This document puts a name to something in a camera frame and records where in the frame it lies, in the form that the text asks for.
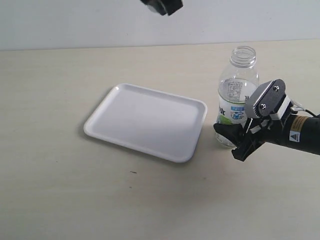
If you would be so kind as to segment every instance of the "yellow warning label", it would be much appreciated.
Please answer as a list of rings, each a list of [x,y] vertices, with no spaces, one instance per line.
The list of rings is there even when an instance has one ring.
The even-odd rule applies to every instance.
[[[308,119],[307,116],[296,116],[296,118],[293,120],[290,130],[300,133],[302,126],[304,125],[307,119]]]

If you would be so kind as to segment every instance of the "white wall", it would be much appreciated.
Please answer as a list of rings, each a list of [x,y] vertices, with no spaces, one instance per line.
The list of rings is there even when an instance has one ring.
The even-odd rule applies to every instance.
[[[140,0],[0,0],[0,50],[320,38],[320,0],[184,0],[172,16]]]

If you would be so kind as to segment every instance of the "plastic bottle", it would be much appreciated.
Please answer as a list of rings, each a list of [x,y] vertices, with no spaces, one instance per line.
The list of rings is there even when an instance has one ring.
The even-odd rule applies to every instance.
[[[219,113],[216,122],[220,124],[244,124],[247,121],[245,103],[259,86],[259,75],[255,69],[256,51],[249,46],[235,48],[230,64],[219,78]],[[234,145],[222,135],[217,140],[227,146]]]

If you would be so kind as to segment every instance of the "bottle label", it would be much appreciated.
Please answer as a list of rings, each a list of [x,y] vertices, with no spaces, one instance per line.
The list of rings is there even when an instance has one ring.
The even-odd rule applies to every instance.
[[[216,121],[218,124],[242,124],[246,120],[245,103],[235,104],[219,95],[219,114]]]

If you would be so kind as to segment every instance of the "table surface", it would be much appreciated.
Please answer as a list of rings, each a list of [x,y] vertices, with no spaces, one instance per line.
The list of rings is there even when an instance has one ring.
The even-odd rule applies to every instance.
[[[319,108],[320,40],[250,42],[260,81]],[[301,240],[320,236],[320,157],[214,139],[218,78],[239,43],[0,52],[2,240]],[[185,164],[86,137],[119,83],[208,106]]]

